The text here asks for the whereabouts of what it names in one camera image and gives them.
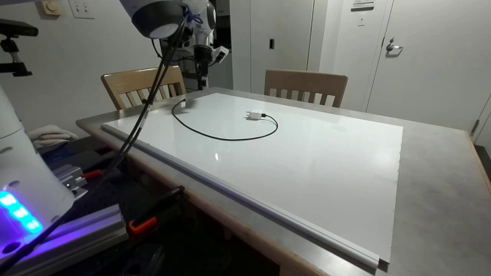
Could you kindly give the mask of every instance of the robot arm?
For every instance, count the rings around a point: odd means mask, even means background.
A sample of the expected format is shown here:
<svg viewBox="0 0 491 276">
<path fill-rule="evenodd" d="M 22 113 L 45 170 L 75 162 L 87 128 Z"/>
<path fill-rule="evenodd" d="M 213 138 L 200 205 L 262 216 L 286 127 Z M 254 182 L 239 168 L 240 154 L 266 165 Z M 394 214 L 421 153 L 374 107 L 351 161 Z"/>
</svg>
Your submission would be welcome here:
<svg viewBox="0 0 491 276">
<path fill-rule="evenodd" d="M 27 0 L 5 0 L 1 1 L 1 4 L 21 1 Z M 210 47 L 210 35 L 214 27 L 214 9 L 213 16 L 210 16 L 211 20 L 208 20 L 211 6 L 206 0 L 121 0 L 121 4 L 131 16 L 134 27 L 144 36 L 167 38 L 183 23 L 194 30 L 196 44 Z M 36 35 L 36 29 L 2 20 L 0 21 L 0 33 L 4 33 L 5 36 Z M 51 217 L 62 214 L 62 211 L 71 205 L 73 196 L 61 187 L 38 153 L 32 148 L 32 144 L 22 131 L 1 87 L 0 115 L 0 214 L 2 210 L 1 204 L 10 202 L 4 197 L 15 196 L 19 202 L 24 202 L 25 210 L 30 210 L 32 217 L 35 216 L 35 219 L 30 220 L 35 220 L 36 223 L 25 223 L 25 231 L 33 233 L 35 230 L 35 233 L 38 233 L 42 227 L 50 223 Z"/>
<path fill-rule="evenodd" d="M 165 39 L 183 24 L 182 47 L 193 55 L 197 89 L 206 87 L 208 67 L 228 55 L 228 49 L 213 47 L 216 12 L 208 0 L 121 0 L 121 4 L 134 27 L 151 39 Z"/>
</svg>

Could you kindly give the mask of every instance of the wooden chair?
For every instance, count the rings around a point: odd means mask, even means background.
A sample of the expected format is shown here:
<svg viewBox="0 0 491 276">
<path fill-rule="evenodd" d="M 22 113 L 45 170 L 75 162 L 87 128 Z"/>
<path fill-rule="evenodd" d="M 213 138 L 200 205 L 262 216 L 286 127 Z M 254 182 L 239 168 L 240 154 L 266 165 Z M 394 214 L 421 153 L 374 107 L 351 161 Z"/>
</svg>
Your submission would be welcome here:
<svg viewBox="0 0 491 276">
<path fill-rule="evenodd" d="M 144 102 L 148 96 L 154 73 L 156 69 L 125 70 L 105 73 L 101 79 L 113 105 L 119 110 Z M 154 102 L 183 93 L 185 87 L 180 69 L 177 66 L 171 66 L 167 69 L 162 85 L 154 96 Z"/>
<path fill-rule="evenodd" d="M 308 102 L 318 99 L 320 105 L 325 105 L 328 96 L 334 96 L 332 107 L 338 107 L 346 82 L 345 75 L 265 70 L 263 93 Z"/>
</svg>

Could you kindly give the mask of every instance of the white table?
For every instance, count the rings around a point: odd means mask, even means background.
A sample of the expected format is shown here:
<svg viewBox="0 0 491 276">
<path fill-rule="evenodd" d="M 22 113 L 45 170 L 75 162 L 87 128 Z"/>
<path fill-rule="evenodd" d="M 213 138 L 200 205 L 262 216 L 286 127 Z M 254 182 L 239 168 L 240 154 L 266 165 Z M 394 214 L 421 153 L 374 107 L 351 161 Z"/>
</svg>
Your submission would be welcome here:
<svg viewBox="0 0 491 276">
<path fill-rule="evenodd" d="M 216 190 L 334 246 L 372 268 L 389 262 L 401 127 L 297 108 L 234 95 L 211 93 L 176 108 L 203 133 L 249 138 L 217 141 L 190 131 L 170 113 L 148 113 L 136 147 L 179 165 Z M 102 124 L 125 139 L 137 116 Z"/>
<path fill-rule="evenodd" d="M 262 95 L 220 92 L 315 108 L 311 104 Z M 104 133 L 101 124 L 134 112 L 137 110 L 113 112 L 82 119 L 78 124 L 116 147 L 119 141 Z M 340 108 L 326 112 L 403 125 L 388 274 L 489 274 L 491 245 L 486 243 L 491 228 L 489 182 L 467 135 L 461 130 Z M 216 193 L 156 158 L 140 150 L 133 150 L 130 156 L 162 181 L 183 184 L 191 194 L 191 202 L 282 266 L 294 266 L 312 274 L 365 274 L 358 265 L 349 265 L 341 257 L 302 239 L 228 196 Z"/>
</svg>

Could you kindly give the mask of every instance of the white wall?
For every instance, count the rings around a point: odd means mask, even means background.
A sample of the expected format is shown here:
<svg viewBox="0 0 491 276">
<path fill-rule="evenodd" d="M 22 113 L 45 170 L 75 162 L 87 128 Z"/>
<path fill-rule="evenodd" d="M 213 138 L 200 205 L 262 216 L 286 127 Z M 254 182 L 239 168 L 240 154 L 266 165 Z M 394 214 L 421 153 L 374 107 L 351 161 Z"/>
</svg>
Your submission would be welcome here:
<svg viewBox="0 0 491 276">
<path fill-rule="evenodd" d="M 1 73 L 0 84 L 25 128 L 53 122 L 82 133 L 75 119 L 113 110 L 99 81 L 102 73 L 151 67 L 157 59 L 150 41 L 131 26 L 119 0 L 91 0 L 94 20 L 76 20 L 65 0 L 58 3 L 62 15 L 56 20 L 42 20 L 35 3 L 0 6 L 0 18 L 25 21 L 39 29 L 35 38 L 16 39 L 19 56 L 33 75 L 13 78 Z M 0 52 L 0 59 L 9 61 L 7 53 Z M 210 84 L 231 85 L 229 69 L 229 59 L 213 67 Z"/>
<path fill-rule="evenodd" d="M 272 62 L 276 67 L 297 69 L 295 66 L 286 64 L 299 64 L 297 59 L 303 59 L 302 62 L 305 64 L 302 64 L 300 69 L 318 70 L 328 0 L 305 3 L 276 1 L 279 6 L 260 0 L 229 1 L 234 89 L 262 92 L 262 85 L 257 84 L 262 81 L 257 79 L 259 76 L 262 78 L 263 72 L 257 73 L 251 69 L 263 67 L 257 66 L 257 62 Z M 272 50 L 276 55 L 271 55 L 266 46 L 268 38 L 274 38 L 276 41 L 276 50 Z M 300 49 L 286 49 L 291 43 Z"/>
<path fill-rule="evenodd" d="M 318 67 L 348 76 L 343 108 L 366 110 L 391 1 L 377 0 L 372 10 L 351 12 L 351 0 L 328 0 Z"/>
</svg>

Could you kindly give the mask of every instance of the glowing led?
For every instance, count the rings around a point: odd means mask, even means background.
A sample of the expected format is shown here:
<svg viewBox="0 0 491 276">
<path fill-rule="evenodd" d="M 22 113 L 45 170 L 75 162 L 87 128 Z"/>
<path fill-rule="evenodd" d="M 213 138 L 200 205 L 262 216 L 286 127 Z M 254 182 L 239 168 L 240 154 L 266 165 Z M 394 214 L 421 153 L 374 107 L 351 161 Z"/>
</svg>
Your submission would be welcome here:
<svg viewBox="0 0 491 276">
<path fill-rule="evenodd" d="M 27 223 L 27 228 L 28 228 L 28 230 L 35 230 L 35 228 L 38 228 L 38 227 L 41 227 L 41 223 L 36 222 L 36 220 L 30 220 L 30 222 Z"/>
<path fill-rule="evenodd" d="M 39 233 L 42 225 L 21 205 L 9 191 L 0 191 L 0 208 L 4 208 L 12 220 L 16 220 L 25 231 Z"/>
<path fill-rule="evenodd" d="M 13 211 L 13 216 L 21 219 L 21 217 L 25 217 L 28 216 L 27 210 L 25 208 L 18 208 L 16 211 Z"/>
<path fill-rule="evenodd" d="M 2 194 L 1 197 L 0 197 L 0 202 L 4 205 L 4 207 L 7 207 L 7 205 L 12 205 L 12 204 L 15 204 L 16 200 L 15 200 L 15 197 L 12 196 L 12 194 Z"/>
</svg>

